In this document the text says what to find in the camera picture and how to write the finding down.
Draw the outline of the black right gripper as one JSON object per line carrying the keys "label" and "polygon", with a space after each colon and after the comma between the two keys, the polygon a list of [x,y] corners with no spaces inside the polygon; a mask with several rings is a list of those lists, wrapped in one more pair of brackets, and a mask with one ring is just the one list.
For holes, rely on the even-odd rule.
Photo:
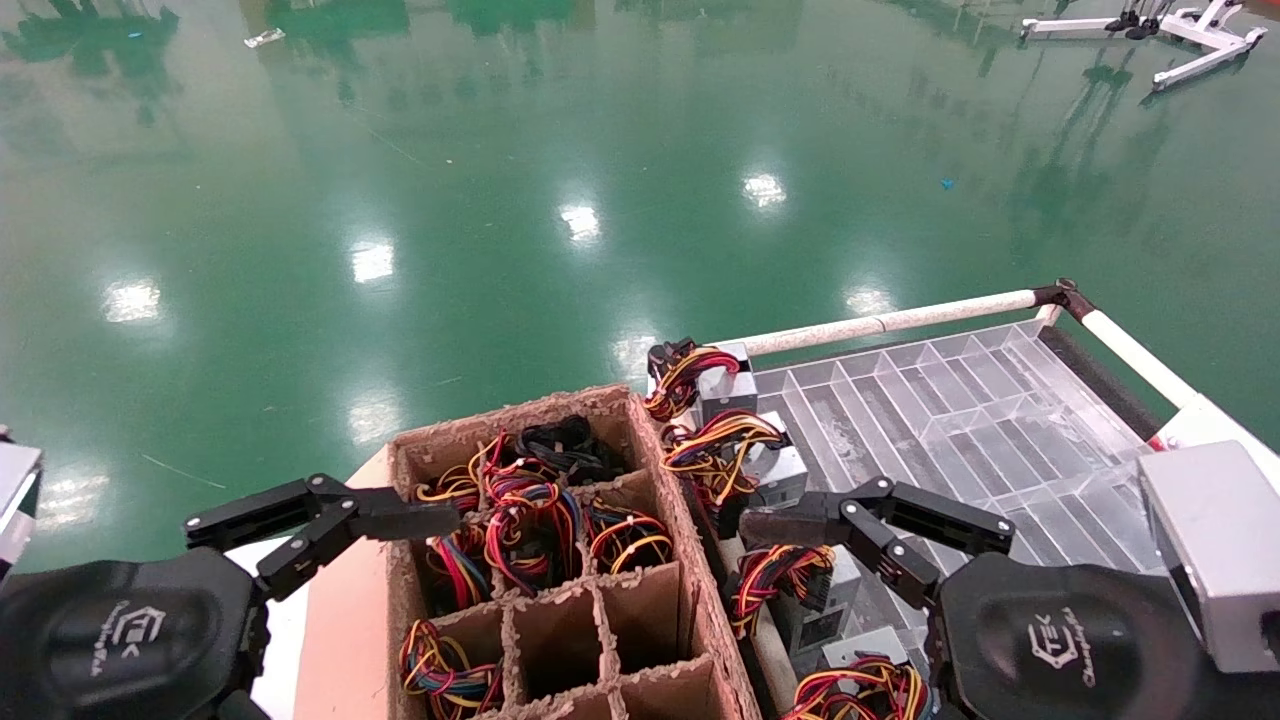
{"label": "black right gripper", "polygon": [[[986,555],[941,582],[897,530]],[[1025,565],[1000,555],[1015,534],[1004,516],[887,477],[740,515],[750,547],[838,544],[906,605],[932,606],[940,719],[1277,717],[1277,674],[1220,671],[1167,579]]]}

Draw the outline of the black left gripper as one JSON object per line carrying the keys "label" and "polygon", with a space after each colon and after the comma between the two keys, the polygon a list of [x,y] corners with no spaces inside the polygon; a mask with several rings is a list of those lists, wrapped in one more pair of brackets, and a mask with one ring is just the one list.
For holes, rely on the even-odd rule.
{"label": "black left gripper", "polygon": [[[251,697],[283,601],[357,541],[413,541],[461,527],[451,503],[352,488],[328,474],[193,514],[191,551],[164,561],[93,561],[3,584],[5,719],[262,719]],[[300,530],[256,580],[212,550]],[[193,550],[209,547],[212,550]]]}

